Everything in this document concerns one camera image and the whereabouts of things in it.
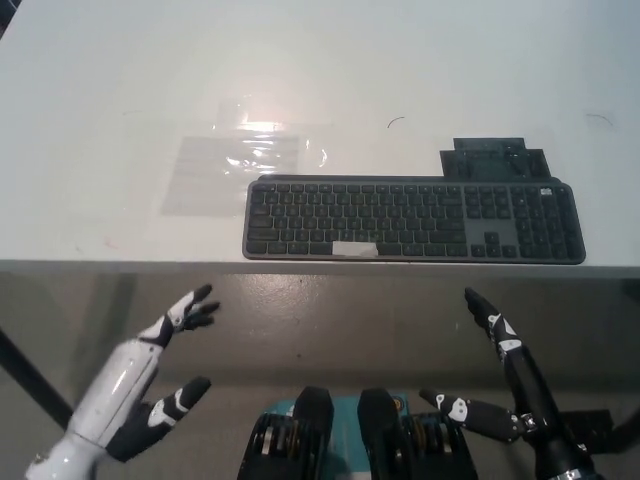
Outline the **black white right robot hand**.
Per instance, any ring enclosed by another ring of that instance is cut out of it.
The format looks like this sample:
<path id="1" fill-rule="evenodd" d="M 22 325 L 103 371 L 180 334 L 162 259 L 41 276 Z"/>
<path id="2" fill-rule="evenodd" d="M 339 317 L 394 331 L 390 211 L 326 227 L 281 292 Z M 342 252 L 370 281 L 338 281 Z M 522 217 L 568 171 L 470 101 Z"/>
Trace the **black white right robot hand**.
<path id="1" fill-rule="evenodd" d="M 504 443 L 519 438 L 549 441 L 565 428 L 553 396 L 533 356 L 506 317 L 470 287 L 464 292 L 469 312 L 486 333 L 502 365 L 514 408 L 422 389 L 419 396 L 452 422 L 484 437 Z"/>

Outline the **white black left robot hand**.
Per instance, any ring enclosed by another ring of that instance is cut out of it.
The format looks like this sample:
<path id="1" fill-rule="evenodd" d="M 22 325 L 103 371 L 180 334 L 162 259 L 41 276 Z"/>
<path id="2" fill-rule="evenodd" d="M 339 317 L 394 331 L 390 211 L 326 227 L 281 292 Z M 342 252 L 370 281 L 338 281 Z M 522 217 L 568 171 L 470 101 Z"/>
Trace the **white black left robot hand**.
<path id="1" fill-rule="evenodd" d="M 184 295 L 152 325 L 115 347 L 75 409 L 70 431 L 127 462 L 162 440 L 211 387 L 197 376 L 154 402 L 144 395 L 155 379 L 172 338 L 213 324 L 217 301 L 208 303 L 212 291 L 202 285 Z"/>

